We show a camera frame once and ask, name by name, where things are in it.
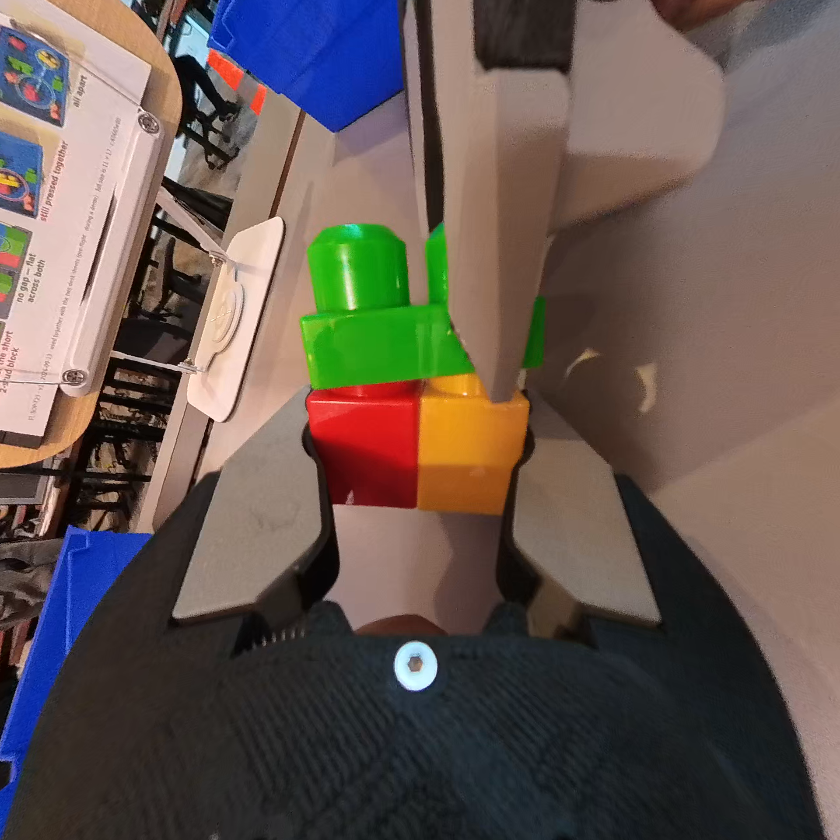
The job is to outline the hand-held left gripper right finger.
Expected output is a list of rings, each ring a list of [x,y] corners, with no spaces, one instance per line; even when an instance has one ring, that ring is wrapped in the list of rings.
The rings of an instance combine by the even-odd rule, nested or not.
[[[534,390],[502,514],[497,585],[533,637],[589,619],[654,628],[661,615],[616,476]]]

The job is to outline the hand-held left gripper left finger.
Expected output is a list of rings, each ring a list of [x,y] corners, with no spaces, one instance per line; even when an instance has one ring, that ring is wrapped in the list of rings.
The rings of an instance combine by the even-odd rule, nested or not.
[[[326,474],[299,391],[217,473],[173,618],[292,622],[329,593],[340,555]]]

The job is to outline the blue plastic bin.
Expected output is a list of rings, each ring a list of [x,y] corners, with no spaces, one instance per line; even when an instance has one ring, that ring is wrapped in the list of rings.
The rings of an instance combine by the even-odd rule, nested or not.
[[[220,1],[209,45],[336,133],[403,89],[397,1]]]
[[[88,618],[149,533],[90,532],[68,528],[38,617],[22,676],[7,714],[2,761],[10,770],[2,798],[11,801],[40,712]]]

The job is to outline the yellow single-stud block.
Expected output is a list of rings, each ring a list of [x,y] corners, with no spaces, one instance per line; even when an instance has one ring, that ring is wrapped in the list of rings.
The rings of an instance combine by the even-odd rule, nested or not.
[[[529,408],[521,391],[492,402],[474,373],[426,380],[419,403],[418,509],[501,515]]]

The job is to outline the printed instruction sheet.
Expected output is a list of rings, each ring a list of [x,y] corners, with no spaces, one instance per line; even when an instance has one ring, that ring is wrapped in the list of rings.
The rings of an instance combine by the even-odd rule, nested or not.
[[[51,2],[2,2],[2,445],[92,392],[161,127],[150,64]]]

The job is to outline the white document stand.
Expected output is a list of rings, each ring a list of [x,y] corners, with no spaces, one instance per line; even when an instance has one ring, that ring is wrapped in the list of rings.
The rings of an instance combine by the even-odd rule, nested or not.
[[[108,361],[128,357],[115,350],[114,344],[156,207],[183,226],[217,267],[210,309],[199,328],[196,349],[188,351],[184,362],[163,365],[165,370],[186,374],[190,403],[215,421],[226,420],[235,406],[285,237],[282,219],[274,217],[246,229],[223,245],[163,185],[166,160],[177,133],[183,101],[172,60],[144,21],[121,2],[51,3],[150,64],[151,78],[142,106],[160,124],[161,144],[146,182],[149,191],[134,228],[128,265],[122,273],[119,296],[108,324],[106,352],[101,357],[92,392],[82,396],[59,394],[47,437],[38,448],[2,444],[2,467],[8,468],[26,466],[69,447],[88,423]]]

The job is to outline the person's right hand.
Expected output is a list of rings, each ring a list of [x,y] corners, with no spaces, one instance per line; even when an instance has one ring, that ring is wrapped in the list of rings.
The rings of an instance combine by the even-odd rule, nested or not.
[[[672,28],[687,32],[730,13],[744,1],[652,1],[657,14]]]

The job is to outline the green two-stud block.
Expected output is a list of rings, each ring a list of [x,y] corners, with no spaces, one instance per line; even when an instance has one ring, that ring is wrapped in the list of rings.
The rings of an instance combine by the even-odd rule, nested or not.
[[[406,245],[388,227],[326,227],[307,256],[316,312],[300,329],[314,389],[475,373],[448,312],[443,224],[425,244],[425,304],[411,303]]]

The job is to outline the orange traffic cone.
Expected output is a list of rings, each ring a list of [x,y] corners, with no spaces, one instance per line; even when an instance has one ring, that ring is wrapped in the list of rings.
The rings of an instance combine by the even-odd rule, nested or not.
[[[209,50],[207,64],[259,117],[266,101],[266,86],[216,49]]]

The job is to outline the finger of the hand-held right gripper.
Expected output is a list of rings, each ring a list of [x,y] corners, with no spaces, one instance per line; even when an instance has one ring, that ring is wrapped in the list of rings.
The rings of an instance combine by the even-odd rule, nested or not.
[[[434,73],[432,3],[401,1],[402,72],[418,218],[425,236],[444,221],[445,168]]]
[[[550,240],[689,182],[725,114],[717,63],[651,2],[576,2],[570,70],[486,70],[474,2],[436,3],[448,311],[490,399],[512,396]]]

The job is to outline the red single-stud block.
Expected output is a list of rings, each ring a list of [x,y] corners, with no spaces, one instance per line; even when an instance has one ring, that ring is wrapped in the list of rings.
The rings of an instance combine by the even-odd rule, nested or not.
[[[421,381],[312,390],[309,427],[334,505],[417,507]]]

